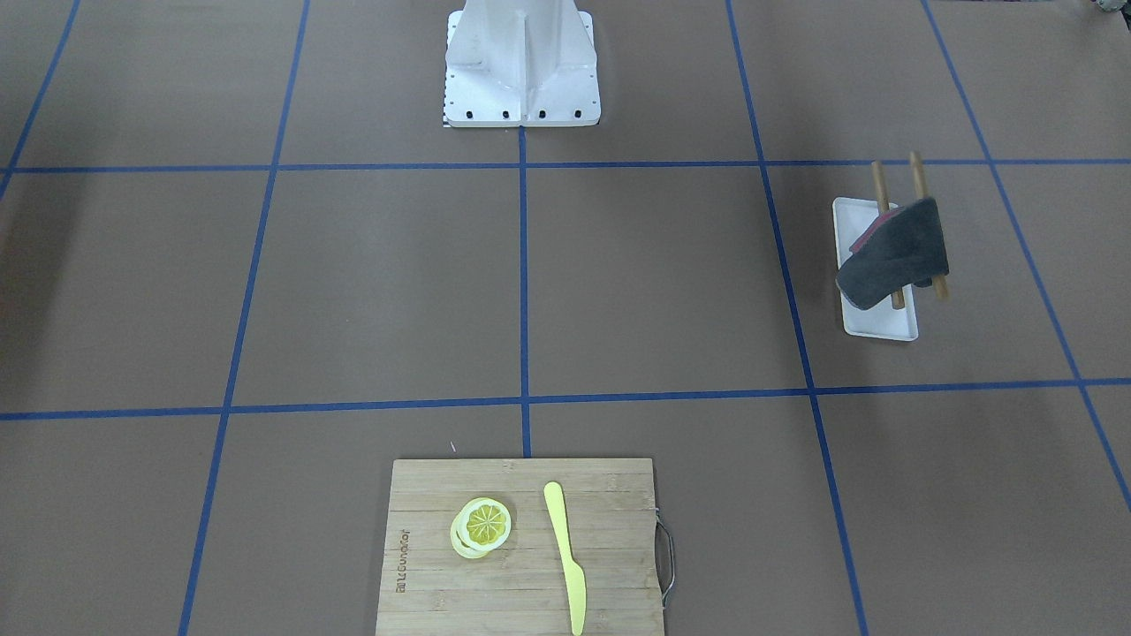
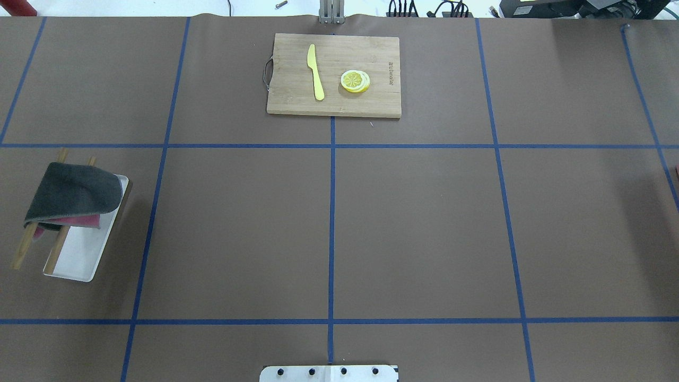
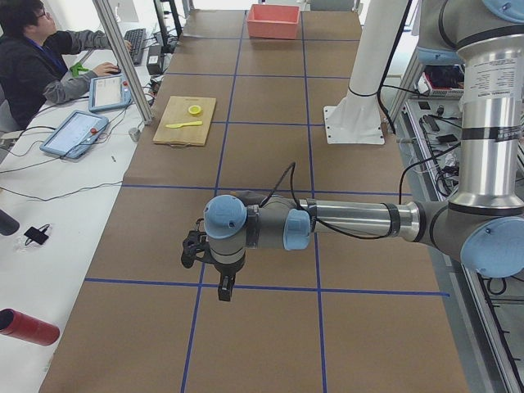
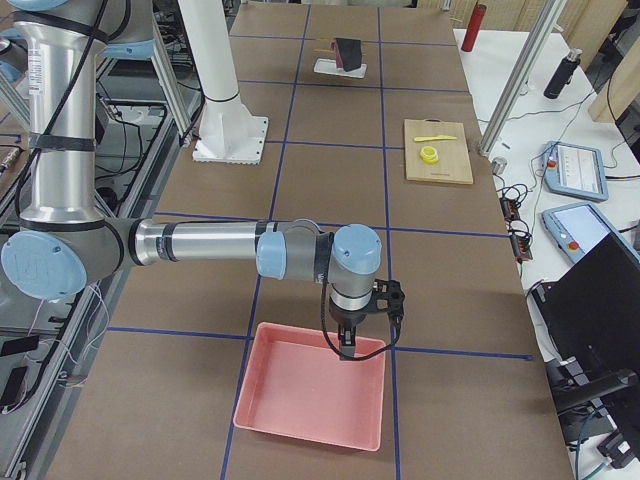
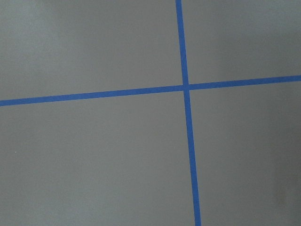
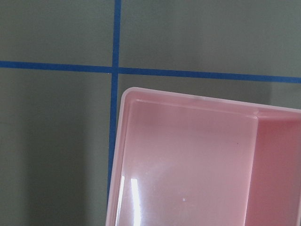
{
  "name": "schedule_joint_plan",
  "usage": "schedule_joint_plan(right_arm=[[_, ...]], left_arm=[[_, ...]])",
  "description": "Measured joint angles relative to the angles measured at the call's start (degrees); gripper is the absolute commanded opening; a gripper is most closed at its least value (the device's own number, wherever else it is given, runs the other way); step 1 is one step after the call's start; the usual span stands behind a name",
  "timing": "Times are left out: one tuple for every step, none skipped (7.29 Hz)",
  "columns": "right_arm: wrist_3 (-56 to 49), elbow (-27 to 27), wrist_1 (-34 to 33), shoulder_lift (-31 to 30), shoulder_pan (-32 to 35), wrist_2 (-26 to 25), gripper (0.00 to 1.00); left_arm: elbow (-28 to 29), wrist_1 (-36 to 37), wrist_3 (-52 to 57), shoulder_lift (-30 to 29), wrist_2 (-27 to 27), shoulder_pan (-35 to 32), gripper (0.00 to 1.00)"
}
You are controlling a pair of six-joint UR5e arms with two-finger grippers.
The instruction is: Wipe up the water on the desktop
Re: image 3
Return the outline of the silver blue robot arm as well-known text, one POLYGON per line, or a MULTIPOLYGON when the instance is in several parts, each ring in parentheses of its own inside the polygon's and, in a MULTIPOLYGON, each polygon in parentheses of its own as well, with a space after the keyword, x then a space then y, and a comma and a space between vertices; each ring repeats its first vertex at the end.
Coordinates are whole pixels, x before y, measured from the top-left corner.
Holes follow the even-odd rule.
POLYGON ((458 190, 444 202, 365 204, 242 192, 210 200, 181 261, 212 264, 230 290, 249 248, 303 250, 316 232, 421 242, 488 278, 523 268, 523 203, 515 193, 522 136, 523 4, 425 1, 418 47, 464 63, 458 190))

